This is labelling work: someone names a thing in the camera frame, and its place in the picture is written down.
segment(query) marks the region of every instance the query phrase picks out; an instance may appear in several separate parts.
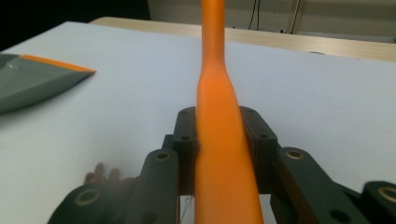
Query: orange handle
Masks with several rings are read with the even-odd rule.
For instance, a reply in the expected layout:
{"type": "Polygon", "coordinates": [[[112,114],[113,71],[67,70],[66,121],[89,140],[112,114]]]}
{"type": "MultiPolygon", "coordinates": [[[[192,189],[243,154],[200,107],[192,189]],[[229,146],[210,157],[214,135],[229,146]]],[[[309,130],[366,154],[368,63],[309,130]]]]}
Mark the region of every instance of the orange handle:
{"type": "Polygon", "coordinates": [[[224,62],[224,0],[203,0],[202,8],[195,223],[263,223],[242,116],[224,62]]]}

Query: white tabletop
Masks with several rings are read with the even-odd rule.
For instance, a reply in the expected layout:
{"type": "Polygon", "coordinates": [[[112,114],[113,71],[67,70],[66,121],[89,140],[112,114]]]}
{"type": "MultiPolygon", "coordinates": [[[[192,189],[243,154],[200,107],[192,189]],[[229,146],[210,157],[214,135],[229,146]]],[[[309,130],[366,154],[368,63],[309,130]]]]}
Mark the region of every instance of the white tabletop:
{"type": "MultiPolygon", "coordinates": [[[[97,73],[0,116],[0,223],[46,223],[99,161],[138,175],[177,112],[195,105],[200,38],[67,22],[4,52],[97,73]]],[[[261,113],[281,146],[306,150],[357,191],[396,183],[396,63],[231,42],[226,60],[239,104],[261,113]]]]}

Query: orange stripe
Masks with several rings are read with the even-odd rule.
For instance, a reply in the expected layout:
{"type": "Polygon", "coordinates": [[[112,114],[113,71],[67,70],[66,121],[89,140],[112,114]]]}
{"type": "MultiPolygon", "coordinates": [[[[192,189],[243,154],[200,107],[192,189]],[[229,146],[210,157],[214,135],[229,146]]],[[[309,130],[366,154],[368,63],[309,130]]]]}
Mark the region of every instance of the orange stripe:
{"type": "Polygon", "coordinates": [[[203,0],[202,8],[195,223],[260,224],[262,210],[248,140],[224,62],[224,0],[203,0]]]}
{"type": "Polygon", "coordinates": [[[52,64],[55,66],[67,68],[67,69],[70,69],[73,71],[77,71],[77,72],[96,72],[95,70],[93,70],[91,68],[81,67],[81,66],[77,66],[77,65],[74,65],[71,63],[63,63],[63,62],[55,61],[52,59],[41,58],[41,57],[28,55],[28,54],[23,54],[20,56],[20,58],[31,60],[31,61],[36,61],[36,62],[41,62],[41,63],[48,63],[48,64],[52,64]]]}

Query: black cable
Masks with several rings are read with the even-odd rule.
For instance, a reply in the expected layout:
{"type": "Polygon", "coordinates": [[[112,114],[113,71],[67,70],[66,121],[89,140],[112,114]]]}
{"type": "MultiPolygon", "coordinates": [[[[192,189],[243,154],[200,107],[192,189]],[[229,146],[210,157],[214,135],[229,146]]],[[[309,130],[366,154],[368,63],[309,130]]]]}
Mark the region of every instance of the black cable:
{"type": "Polygon", "coordinates": [[[256,30],[259,31],[259,20],[260,20],[260,3],[262,0],[259,0],[259,5],[257,6],[257,26],[256,30]]]}
{"type": "Polygon", "coordinates": [[[254,10],[256,9],[256,2],[257,2],[257,0],[254,0],[253,12],[251,13],[250,25],[248,26],[249,30],[250,30],[251,23],[253,22],[254,10]]]}

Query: beige wall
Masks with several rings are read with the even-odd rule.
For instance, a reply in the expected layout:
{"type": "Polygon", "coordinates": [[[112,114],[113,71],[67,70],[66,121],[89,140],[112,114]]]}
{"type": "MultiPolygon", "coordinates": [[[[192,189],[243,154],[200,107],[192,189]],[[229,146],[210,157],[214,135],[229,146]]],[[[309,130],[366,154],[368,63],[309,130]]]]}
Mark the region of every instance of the beige wall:
{"type": "MultiPolygon", "coordinates": [[[[290,31],[298,0],[262,0],[261,31],[290,31]]],[[[226,0],[226,26],[247,29],[254,0],[226,0]]],[[[200,0],[148,0],[154,21],[201,23],[200,0]]],[[[396,37],[396,0],[300,0],[294,33],[396,37]]],[[[251,29],[256,29],[257,11],[251,29]]]]}

